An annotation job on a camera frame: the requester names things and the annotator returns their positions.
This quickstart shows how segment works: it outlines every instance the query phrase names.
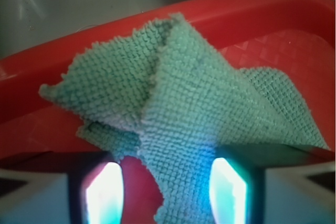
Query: towel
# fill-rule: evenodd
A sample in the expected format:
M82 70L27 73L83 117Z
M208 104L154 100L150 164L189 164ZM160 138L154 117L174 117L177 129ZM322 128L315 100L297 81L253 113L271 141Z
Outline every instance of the towel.
M142 160L164 198L157 223L214 222L209 175L218 146L327 148L284 73L234 69L181 14L93 44L62 79L40 95L80 115L80 137L118 160Z

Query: glowing light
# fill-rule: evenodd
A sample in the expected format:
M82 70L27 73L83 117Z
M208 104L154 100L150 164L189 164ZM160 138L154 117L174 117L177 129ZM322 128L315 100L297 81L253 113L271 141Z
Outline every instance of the glowing light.
M86 190L88 223L120 223L123 192L121 167L107 163Z
M243 224L246 221L247 184L224 158L214 160L209 196L216 223Z

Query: cloth fold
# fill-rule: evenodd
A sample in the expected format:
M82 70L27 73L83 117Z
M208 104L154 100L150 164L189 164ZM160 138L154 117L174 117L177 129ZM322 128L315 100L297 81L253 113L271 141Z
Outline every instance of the cloth fold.
M164 203L158 223L213 223L209 174L230 143L327 148L290 79L236 70L180 14L78 55L40 95L84 119L78 135L117 159L140 158Z

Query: cyan light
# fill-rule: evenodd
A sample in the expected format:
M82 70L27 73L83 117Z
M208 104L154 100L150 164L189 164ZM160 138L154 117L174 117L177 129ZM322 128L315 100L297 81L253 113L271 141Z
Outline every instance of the cyan light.
M214 160L209 196L216 223L246 222L247 184L224 158Z
M107 163L86 190L89 224L119 224L123 209L123 178L121 167Z

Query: red plastic tray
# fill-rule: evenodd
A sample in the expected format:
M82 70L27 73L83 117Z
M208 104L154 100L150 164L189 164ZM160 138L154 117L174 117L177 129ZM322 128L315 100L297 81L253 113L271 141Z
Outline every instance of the red plastic tray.
M23 151L91 151L75 137L81 120L38 95L56 84L73 57L95 41L128 36L154 18L181 12L236 68L284 71L305 98L328 145L335 150L334 0L192 0L72 34L0 61L0 157ZM150 223L162 203L141 163L122 162L123 223Z

